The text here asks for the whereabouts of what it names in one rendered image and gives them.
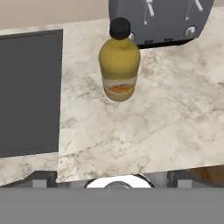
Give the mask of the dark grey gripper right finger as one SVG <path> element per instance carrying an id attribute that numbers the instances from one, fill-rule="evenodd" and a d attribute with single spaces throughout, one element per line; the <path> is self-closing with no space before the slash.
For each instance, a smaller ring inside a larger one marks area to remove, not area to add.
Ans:
<path id="1" fill-rule="evenodd" d="M 224 184 L 212 184 L 203 180 L 199 180 L 189 171 L 177 170 L 167 172 L 167 186 L 177 188 L 211 188 L 223 187 Z"/>

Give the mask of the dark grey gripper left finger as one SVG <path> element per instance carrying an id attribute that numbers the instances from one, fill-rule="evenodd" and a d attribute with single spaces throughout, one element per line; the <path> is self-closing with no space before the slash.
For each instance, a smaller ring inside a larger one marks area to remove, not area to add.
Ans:
<path id="1" fill-rule="evenodd" d="M 26 178 L 9 183 L 6 185 L 6 187 L 57 188 L 58 184 L 56 183 L 56 178 L 56 171 L 34 171 Z"/>

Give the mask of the white round object black rim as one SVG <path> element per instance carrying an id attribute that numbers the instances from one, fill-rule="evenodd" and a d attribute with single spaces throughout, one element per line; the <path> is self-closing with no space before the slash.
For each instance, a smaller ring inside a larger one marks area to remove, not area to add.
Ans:
<path id="1" fill-rule="evenodd" d="M 143 174 L 95 178 L 85 184 L 85 188 L 111 189 L 113 186 L 120 186 L 124 189 L 154 188 L 154 185 Z"/>

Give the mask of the dark grey hob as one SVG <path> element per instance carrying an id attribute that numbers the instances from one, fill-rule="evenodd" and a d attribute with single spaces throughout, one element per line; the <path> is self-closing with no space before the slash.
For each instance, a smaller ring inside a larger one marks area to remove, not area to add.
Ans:
<path id="1" fill-rule="evenodd" d="M 57 152 L 63 31 L 0 35 L 0 158 Z"/>

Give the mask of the yellow juice bottle black cap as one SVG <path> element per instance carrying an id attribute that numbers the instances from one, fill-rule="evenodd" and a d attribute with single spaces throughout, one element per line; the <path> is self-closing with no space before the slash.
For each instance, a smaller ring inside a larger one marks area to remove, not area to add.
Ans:
<path id="1" fill-rule="evenodd" d="M 137 84 L 141 53 L 130 40 L 130 21 L 116 17 L 110 21 L 110 38 L 99 51 L 101 81 L 105 95 L 114 102 L 127 101 Z"/>

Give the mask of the grey metal toaster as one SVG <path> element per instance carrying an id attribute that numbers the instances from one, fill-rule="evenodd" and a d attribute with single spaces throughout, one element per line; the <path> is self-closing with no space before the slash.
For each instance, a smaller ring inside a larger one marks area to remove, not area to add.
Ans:
<path id="1" fill-rule="evenodd" d="M 214 0 L 108 0 L 109 20 L 126 18 L 140 49 L 181 46 L 202 33 Z"/>

